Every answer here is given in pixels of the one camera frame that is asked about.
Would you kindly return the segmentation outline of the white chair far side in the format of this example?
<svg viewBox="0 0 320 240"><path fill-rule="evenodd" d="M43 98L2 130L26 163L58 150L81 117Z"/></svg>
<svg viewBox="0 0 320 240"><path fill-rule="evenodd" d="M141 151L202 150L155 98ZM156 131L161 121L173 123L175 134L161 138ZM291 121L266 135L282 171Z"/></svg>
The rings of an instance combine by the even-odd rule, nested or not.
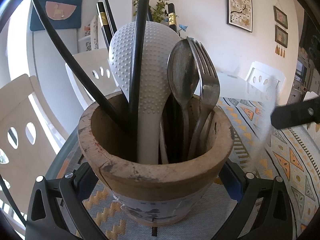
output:
<svg viewBox="0 0 320 240"><path fill-rule="evenodd" d="M266 95L271 93L272 87L280 94L285 81L285 75L280 70L267 64L253 61L246 76L246 92L259 90Z"/></svg>

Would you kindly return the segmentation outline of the patterned blue orange table mat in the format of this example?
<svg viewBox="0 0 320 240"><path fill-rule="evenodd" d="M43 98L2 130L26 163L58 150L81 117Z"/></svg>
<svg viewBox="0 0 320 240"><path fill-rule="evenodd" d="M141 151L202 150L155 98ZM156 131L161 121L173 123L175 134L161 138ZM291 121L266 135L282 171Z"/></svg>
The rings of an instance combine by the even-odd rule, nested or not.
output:
<svg viewBox="0 0 320 240"><path fill-rule="evenodd" d="M319 239L318 230L306 230L310 225L319 227L319 148L308 130L303 126L272 129L264 149L255 156L266 104L232 98L221 98L218 104L234 127L231 161L258 178L280 176L290 198L293 239ZM236 201L216 178L184 219L156 232L130 219L101 182L85 196L83 205L109 239L211 239Z"/></svg>

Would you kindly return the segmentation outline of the black chopstick long curved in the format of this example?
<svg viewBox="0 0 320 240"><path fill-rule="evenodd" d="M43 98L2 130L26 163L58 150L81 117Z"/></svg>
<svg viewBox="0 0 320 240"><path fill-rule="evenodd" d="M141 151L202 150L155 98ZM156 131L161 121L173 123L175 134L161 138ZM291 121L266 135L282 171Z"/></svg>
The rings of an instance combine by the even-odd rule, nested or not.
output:
<svg viewBox="0 0 320 240"><path fill-rule="evenodd" d="M176 14L175 14L175 5L174 3L168 4L168 24L169 27L177 32L177 23L176 23Z"/></svg>

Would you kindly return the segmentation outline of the black chopstick gold tip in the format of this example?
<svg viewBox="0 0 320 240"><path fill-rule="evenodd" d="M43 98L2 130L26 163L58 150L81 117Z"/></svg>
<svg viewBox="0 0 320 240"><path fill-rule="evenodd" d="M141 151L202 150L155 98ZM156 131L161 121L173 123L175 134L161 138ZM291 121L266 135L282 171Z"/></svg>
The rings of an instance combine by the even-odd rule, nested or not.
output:
<svg viewBox="0 0 320 240"><path fill-rule="evenodd" d="M117 27L114 20L114 16L112 14L111 6L108 0L104 0L104 2L105 2L106 14L107 14L108 23L110 25L111 33L112 35L114 35L115 32L117 31Z"/></svg>

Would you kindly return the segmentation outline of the brown wooden utensil holder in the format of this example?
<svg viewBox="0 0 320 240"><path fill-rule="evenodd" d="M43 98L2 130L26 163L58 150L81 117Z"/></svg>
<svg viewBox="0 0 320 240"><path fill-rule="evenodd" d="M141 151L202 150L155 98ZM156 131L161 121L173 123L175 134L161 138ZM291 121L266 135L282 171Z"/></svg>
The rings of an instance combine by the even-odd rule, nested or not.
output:
<svg viewBox="0 0 320 240"><path fill-rule="evenodd" d="M163 165L128 161L127 136L97 103L79 120L79 146L95 175L131 219L146 226L173 224L203 196L231 153L232 124L222 109L213 111L212 147L189 161Z"/></svg>

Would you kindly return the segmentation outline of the silver metal fork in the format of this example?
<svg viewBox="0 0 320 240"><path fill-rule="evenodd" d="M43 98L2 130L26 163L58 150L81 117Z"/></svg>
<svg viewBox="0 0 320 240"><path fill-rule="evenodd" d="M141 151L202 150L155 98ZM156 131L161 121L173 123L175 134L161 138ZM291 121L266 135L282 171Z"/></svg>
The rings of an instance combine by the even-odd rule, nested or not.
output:
<svg viewBox="0 0 320 240"><path fill-rule="evenodd" d="M188 160L194 158L196 146L208 115L214 109L220 96L220 83L213 65L204 46L197 40L187 37L194 56L200 78L200 113L190 143Z"/></svg>

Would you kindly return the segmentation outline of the silver metal spoon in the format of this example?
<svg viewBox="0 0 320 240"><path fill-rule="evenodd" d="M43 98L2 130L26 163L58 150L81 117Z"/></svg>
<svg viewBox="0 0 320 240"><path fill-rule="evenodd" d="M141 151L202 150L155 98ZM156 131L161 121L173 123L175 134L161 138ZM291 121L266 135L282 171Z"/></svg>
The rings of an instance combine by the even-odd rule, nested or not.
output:
<svg viewBox="0 0 320 240"><path fill-rule="evenodd" d="M183 156L184 159L187 159L189 151L188 103L199 82L199 74L186 38L177 42L172 49L167 62L167 76L171 92L182 110Z"/></svg>

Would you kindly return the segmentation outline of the white dotted rice paddle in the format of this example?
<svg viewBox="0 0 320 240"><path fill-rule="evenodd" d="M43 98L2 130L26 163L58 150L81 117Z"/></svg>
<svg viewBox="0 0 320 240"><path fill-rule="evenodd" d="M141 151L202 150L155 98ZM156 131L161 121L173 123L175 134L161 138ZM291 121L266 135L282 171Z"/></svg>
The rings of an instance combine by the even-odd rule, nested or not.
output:
<svg viewBox="0 0 320 240"><path fill-rule="evenodd" d="M116 31L109 46L109 66L125 97L129 97L135 22ZM171 93L167 77L168 57L180 37L157 22L146 23L139 90L137 161L158 163L160 120Z"/></svg>

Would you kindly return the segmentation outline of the framed floral wall art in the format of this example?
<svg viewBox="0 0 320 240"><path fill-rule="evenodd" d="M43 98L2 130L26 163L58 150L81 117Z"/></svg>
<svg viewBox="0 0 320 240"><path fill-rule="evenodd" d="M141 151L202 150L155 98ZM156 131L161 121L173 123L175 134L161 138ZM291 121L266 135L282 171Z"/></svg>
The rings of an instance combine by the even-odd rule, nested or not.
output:
<svg viewBox="0 0 320 240"><path fill-rule="evenodd" d="M253 30L252 0L227 0L227 23L251 33Z"/></svg>

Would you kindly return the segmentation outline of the black chopstick gold band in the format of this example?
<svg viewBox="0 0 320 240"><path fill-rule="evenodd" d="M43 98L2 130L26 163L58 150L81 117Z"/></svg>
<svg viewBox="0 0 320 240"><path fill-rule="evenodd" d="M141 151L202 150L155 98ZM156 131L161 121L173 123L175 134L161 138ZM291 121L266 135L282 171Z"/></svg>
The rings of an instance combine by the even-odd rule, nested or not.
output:
<svg viewBox="0 0 320 240"><path fill-rule="evenodd" d="M101 31L103 33L106 48L109 49L110 42L112 40L112 32L110 25L107 20L107 15L103 2L97 2L97 12L99 16L99 21L101 25Z"/></svg>
<svg viewBox="0 0 320 240"><path fill-rule="evenodd" d="M135 31L133 36L130 92L129 92L129 109L132 121L138 120L140 74L142 67L142 55L145 26L147 13L149 9L149 0L138 0L137 15L135 22Z"/></svg>

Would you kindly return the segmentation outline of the blue orange wall hanging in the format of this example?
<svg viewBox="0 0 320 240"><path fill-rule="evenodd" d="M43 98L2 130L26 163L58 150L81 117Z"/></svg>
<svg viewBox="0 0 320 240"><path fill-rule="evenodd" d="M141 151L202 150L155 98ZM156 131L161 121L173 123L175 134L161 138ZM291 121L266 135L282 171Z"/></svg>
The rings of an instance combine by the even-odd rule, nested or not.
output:
<svg viewBox="0 0 320 240"><path fill-rule="evenodd" d="M54 29L81 27L82 0L39 0Z"/></svg>

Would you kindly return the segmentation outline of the white chair with cutouts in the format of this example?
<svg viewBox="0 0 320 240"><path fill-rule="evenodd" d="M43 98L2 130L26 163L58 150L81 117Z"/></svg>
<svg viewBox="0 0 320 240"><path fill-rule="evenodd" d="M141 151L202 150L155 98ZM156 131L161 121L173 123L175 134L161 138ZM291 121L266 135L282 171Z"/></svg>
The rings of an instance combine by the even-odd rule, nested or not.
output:
<svg viewBox="0 0 320 240"><path fill-rule="evenodd" d="M108 50L106 48L90 50L73 56L103 95L120 91L108 64ZM65 63L65 67L76 97L85 110L95 102L95 99L73 74L68 64Z"/></svg>

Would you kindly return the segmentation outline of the small framed pictures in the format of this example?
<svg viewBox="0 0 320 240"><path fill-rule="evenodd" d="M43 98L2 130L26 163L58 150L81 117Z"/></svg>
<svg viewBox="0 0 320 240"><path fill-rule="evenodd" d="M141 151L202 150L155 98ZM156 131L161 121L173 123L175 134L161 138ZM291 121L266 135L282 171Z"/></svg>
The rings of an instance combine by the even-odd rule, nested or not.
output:
<svg viewBox="0 0 320 240"><path fill-rule="evenodd" d="M276 5L273 6L274 20L276 22L274 40L276 42L275 53L285 58L286 48L288 46L289 34L287 15Z"/></svg>

